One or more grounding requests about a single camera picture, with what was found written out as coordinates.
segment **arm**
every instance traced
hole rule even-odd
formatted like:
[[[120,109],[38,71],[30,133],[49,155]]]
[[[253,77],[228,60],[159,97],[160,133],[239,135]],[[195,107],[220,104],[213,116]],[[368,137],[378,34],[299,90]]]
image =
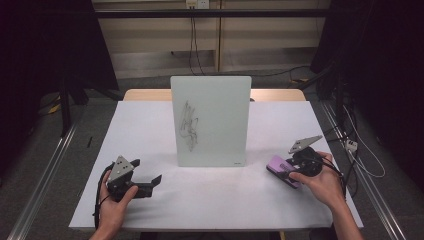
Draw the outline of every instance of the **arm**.
[[[125,196],[120,202],[115,202],[109,196],[106,186],[109,175],[110,171],[103,177],[103,183],[100,189],[100,199],[104,201],[101,203],[100,207],[99,228],[94,232],[93,236],[91,236],[91,240],[106,240],[115,237],[124,222],[128,203],[134,198],[138,191],[138,187],[133,186],[125,193]]]
[[[331,154],[318,153],[324,161],[331,163],[333,160]],[[315,177],[307,177],[301,173],[292,172],[290,178],[308,186],[314,196],[330,208],[338,239],[364,239],[346,204],[339,177],[333,170],[323,166],[321,173]]]

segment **whiteboard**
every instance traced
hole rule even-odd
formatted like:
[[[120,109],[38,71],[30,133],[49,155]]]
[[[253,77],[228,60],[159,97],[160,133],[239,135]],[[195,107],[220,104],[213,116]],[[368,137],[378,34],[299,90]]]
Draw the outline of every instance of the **whiteboard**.
[[[246,162],[251,77],[171,77],[178,165],[241,167]]]

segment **white cable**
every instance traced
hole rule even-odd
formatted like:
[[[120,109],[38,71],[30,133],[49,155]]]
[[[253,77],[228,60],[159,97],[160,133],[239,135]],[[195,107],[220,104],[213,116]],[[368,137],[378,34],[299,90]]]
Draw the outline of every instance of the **white cable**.
[[[361,138],[361,136],[359,136],[359,133],[358,133],[358,131],[356,130],[356,128],[355,128],[355,124],[353,123],[353,120],[352,120],[352,118],[350,117],[350,114],[349,114],[349,111],[346,109],[346,106],[344,106],[343,105],[343,108],[344,108],[344,110],[346,111],[346,113],[347,113],[347,116],[349,117],[349,120],[350,120],[350,122],[352,123],[352,127],[353,127],[353,130],[355,131],[355,133],[356,133],[356,135],[358,136],[358,139],[361,141],[361,143],[362,144],[364,144],[364,146],[365,146],[365,148],[367,148],[367,150],[374,156],[374,158],[377,160],[377,162],[378,162],[378,164],[380,164],[380,166],[381,166],[381,169],[383,169],[383,174],[381,174],[381,175],[376,175],[376,174],[373,174],[373,173],[371,173],[371,172],[369,172],[366,168],[365,168],[365,166],[364,165],[362,165],[361,163],[359,163],[357,160],[356,160],[356,158],[355,157],[353,157],[353,154],[352,154],[352,152],[350,152],[351,153],[351,156],[352,156],[352,158],[353,158],[353,160],[358,164],[358,166],[360,167],[360,168],[362,168],[368,175],[370,175],[370,176],[373,176],[373,177],[376,177],[376,178],[382,178],[382,177],[384,177],[385,175],[386,175],[386,169],[384,169],[384,166],[383,166],[383,164],[381,163],[381,161],[380,161],[380,159],[378,159],[378,157],[373,153],[373,151],[371,151],[371,149],[367,146],[367,144],[365,144],[365,142],[362,140],[362,138]]]

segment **cable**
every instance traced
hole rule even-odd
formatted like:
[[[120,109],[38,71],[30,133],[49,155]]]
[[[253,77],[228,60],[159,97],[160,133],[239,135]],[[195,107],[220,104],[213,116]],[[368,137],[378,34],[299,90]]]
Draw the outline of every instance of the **cable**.
[[[376,178],[382,178],[382,177],[384,177],[385,175],[386,175],[386,169],[384,168],[384,166],[383,166],[383,164],[381,163],[381,161],[378,159],[378,157],[374,154],[374,152],[373,151],[371,151],[371,149],[367,146],[367,144],[365,144],[365,142],[362,140],[362,138],[361,138],[361,136],[359,136],[359,133],[358,133],[358,131],[357,131],[357,129],[356,129],[356,127],[354,126],[354,122],[353,122],[353,120],[352,120],[352,118],[351,118],[351,116],[350,116],[350,114],[349,114],[349,111],[346,109],[346,107],[345,106],[343,106],[343,108],[344,108],[344,110],[346,111],[346,113],[347,113],[347,116],[348,116],[348,118],[349,118],[349,120],[350,120],[350,122],[352,123],[352,127],[353,127],[353,129],[354,129],[354,131],[355,131],[355,133],[356,133],[356,135],[357,135],[357,137],[358,137],[358,139],[361,141],[361,143],[365,146],[365,148],[374,156],[374,158],[377,160],[377,162],[378,162],[378,164],[380,164],[380,166],[381,166],[381,169],[383,170],[383,174],[381,174],[381,175],[376,175],[376,174],[373,174],[373,173],[371,173],[371,172],[369,172],[366,168],[365,168],[365,166],[364,165],[362,165],[361,163],[359,163],[357,160],[356,160],[356,157],[354,157],[353,156],[353,154],[352,154],[352,152],[350,151],[350,150],[347,150],[351,155],[352,155],[352,158],[353,158],[353,160],[358,164],[358,166],[360,167],[360,168],[362,168],[362,170],[364,170],[368,175],[370,175],[370,176],[373,176],[373,177],[376,177]]]
[[[106,200],[109,196],[104,198],[102,201],[100,201],[100,189],[102,188],[103,184],[103,178],[106,175],[107,171],[112,170],[115,163],[112,163],[111,165],[107,166],[105,170],[103,171],[102,175],[100,176],[100,180],[97,184],[97,193],[96,193],[96,204],[94,205],[94,226],[99,228],[99,222],[100,222],[100,206],[103,203],[104,200]]]
[[[355,165],[355,161],[352,161],[351,163],[350,163],[350,165],[349,165],[349,170],[348,170],[348,172],[347,172],[347,174],[346,174],[346,177],[345,177],[345,182],[346,182],[346,186],[348,186],[348,187],[350,187],[349,186],[349,179],[350,179],[350,176],[351,176],[351,173],[353,172],[353,174],[355,175],[355,190],[354,191],[352,191],[353,193],[351,194],[351,197],[353,198],[353,197],[355,197],[355,195],[356,195],[356,193],[358,192],[358,188],[359,188],[359,185],[358,185],[358,176],[357,176],[357,173],[356,173],[356,170],[355,170],[355,168],[353,167],[354,165]]]
[[[324,136],[327,136],[331,131],[335,130],[336,128],[339,128],[339,125],[336,125],[336,126],[330,128],[330,129],[325,130],[323,132],[324,133]]]
[[[57,96],[55,96],[55,97],[53,98],[53,100],[51,100],[51,101],[49,101],[48,103],[46,103],[46,104],[42,105],[42,106],[41,106],[41,107],[39,107],[38,109],[43,109],[43,108],[49,107],[51,104],[55,103],[56,101],[59,101],[59,97],[60,97],[60,94],[58,94]]]
[[[290,71],[293,71],[293,70],[296,70],[296,69],[299,69],[299,68],[309,68],[309,66],[307,66],[307,65],[302,65],[302,66],[294,67],[294,68],[291,68],[291,69],[289,69],[289,70],[285,70],[285,71],[282,71],[282,72],[278,72],[278,73],[271,73],[271,74],[264,74],[264,75],[254,75],[254,74],[236,74],[236,73],[235,73],[235,74],[218,73],[218,74],[213,75],[213,76],[221,76],[221,75],[225,75],[225,76],[271,77],[271,76],[277,76],[277,75],[281,75],[281,74],[284,74],[284,73],[288,73],[288,72],[290,72]]]
[[[338,51],[333,54],[332,63],[330,63],[328,67],[331,71],[327,71],[326,74],[321,74],[321,72],[325,72],[326,69],[324,69],[317,75],[317,77],[312,79],[314,80],[313,82],[317,82],[316,90],[320,99],[328,98],[329,92],[337,85],[338,75],[346,72],[346,66],[350,65],[349,62],[351,61],[352,55],[354,55],[355,51],[359,50],[377,0],[371,1],[372,2],[370,4],[364,4],[363,6],[358,6],[358,8],[355,7],[355,11],[358,12],[356,15],[358,15],[359,18],[355,18],[357,20],[350,24],[351,26],[349,28],[351,30],[347,31]],[[359,13],[363,7],[369,7],[366,9],[368,12],[365,14]]]
[[[196,73],[194,73],[193,68],[191,66],[191,53],[193,51],[193,39],[194,39],[194,45],[195,45],[195,50],[196,50],[197,63],[199,64],[200,72],[202,73],[203,76],[205,76],[205,73],[203,72],[203,69],[202,69],[202,65],[200,64],[199,52],[197,50],[196,21],[194,20],[194,18],[191,18],[191,43],[190,43],[190,56],[189,56],[188,62],[189,62],[189,65],[190,65],[191,73],[194,76],[199,76]]]
[[[324,165],[324,166],[330,168],[331,170],[333,170],[340,179],[340,185],[342,187],[343,196],[346,198],[346,181],[343,178],[343,174],[334,166],[332,161],[330,161],[329,159],[327,159],[325,157],[322,157],[321,159],[322,159],[322,161],[317,161],[316,159],[312,159],[312,158],[302,158],[302,160],[308,160],[308,161],[311,161],[311,162],[316,162],[316,163]]]
[[[102,205],[102,203],[106,200],[106,199],[108,199],[110,197],[110,195],[107,195],[105,198],[103,198],[103,200],[99,203],[99,207]]]
[[[351,129],[351,130],[350,130],[350,132],[349,132],[349,133],[347,133],[347,134],[346,134],[346,133],[343,133],[343,136],[342,136],[342,137],[327,140],[327,143],[335,142],[335,141],[345,141],[347,138],[349,138],[349,136],[350,136],[352,133],[353,133],[353,129]]]
[[[292,81],[293,81],[293,78],[292,78],[292,76],[291,76],[291,72],[292,72],[292,70],[293,69],[290,69],[290,71],[289,71],[289,84],[287,85],[287,89],[290,89],[290,87],[291,87],[291,84],[292,84]]]

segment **black curtain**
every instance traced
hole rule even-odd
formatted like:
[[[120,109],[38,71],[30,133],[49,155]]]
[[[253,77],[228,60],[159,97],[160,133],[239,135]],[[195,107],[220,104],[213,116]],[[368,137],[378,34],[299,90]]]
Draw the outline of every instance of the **black curtain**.
[[[90,0],[0,0],[0,174],[30,134],[41,97],[62,79],[75,92],[118,89],[93,13]]]
[[[331,1],[331,10],[344,10],[347,13],[326,18],[320,43],[311,63],[310,69],[318,73],[311,82],[316,83],[320,99],[329,99],[339,80],[344,77],[346,66],[350,64],[352,55],[361,42],[371,1]]]
[[[346,4],[332,1],[331,6]],[[370,0],[360,5],[356,16],[328,18],[311,69],[320,72],[338,64],[337,74],[330,71],[317,87],[331,93],[341,73],[345,90],[383,146],[424,190],[423,12],[418,2]],[[357,33],[349,36],[355,26]]]

